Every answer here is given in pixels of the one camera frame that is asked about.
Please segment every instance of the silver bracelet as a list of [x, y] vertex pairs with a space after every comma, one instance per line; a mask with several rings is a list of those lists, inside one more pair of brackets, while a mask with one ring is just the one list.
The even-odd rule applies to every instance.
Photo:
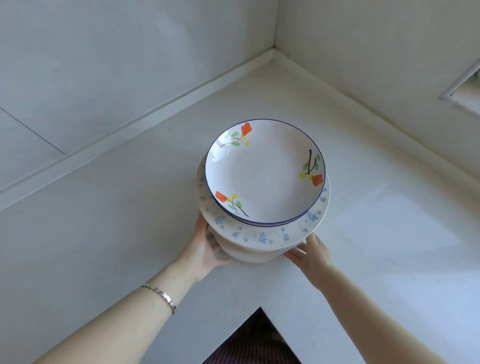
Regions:
[[160, 296], [162, 296], [165, 301], [168, 302], [168, 304], [170, 305], [170, 308], [172, 309], [172, 315], [175, 313], [175, 309], [177, 308], [175, 306], [175, 304], [173, 303], [172, 299], [169, 297], [169, 295], [167, 295], [165, 292], [159, 290], [157, 287], [155, 286], [152, 286], [150, 283], [145, 283], [142, 287], [145, 287], [145, 288], [149, 288], [151, 289], [152, 291], [155, 291], [157, 292]]

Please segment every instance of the white plate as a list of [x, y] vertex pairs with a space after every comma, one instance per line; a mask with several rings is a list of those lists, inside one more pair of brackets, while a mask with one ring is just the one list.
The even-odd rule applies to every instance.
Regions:
[[293, 247], [299, 245], [301, 242], [295, 243], [292, 246], [283, 248], [280, 250], [275, 250], [274, 252], [249, 252], [247, 250], [240, 249], [236, 247], [233, 243], [229, 242], [227, 239], [221, 237], [217, 232], [211, 230], [213, 236], [215, 237], [218, 245], [222, 250], [231, 256], [234, 259], [241, 260], [242, 262], [247, 263], [265, 263], [269, 260], [283, 254], [287, 250], [292, 249]]
[[195, 180], [197, 205], [205, 220], [220, 236], [237, 245], [255, 251], [274, 251], [304, 239], [322, 221], [330, 199], [328, 174], [322, 194], [311, 209], [301, 218], [276, 227], [258, 227], [237, 221], [225, 213], [212, 197], [205, 183], [205, 157], [198, 166]]
[[325, 183], [324, 160], [313, 140], [293, 125], [270, 119], [224, 131], [207, 153], [205, 172], [219, 205], [257, 226], [301, 217]]

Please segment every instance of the white wall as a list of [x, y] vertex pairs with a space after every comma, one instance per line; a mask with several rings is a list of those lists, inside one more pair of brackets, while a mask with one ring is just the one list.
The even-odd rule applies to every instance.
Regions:
[[480, 58], [480, 2], [281, 0], [275, 46], [480, 177], [480, 120], [437, 98]]
[[276, 10], [277, 0], [2, 1], [0, 107], [68, 154], [272, 47]]

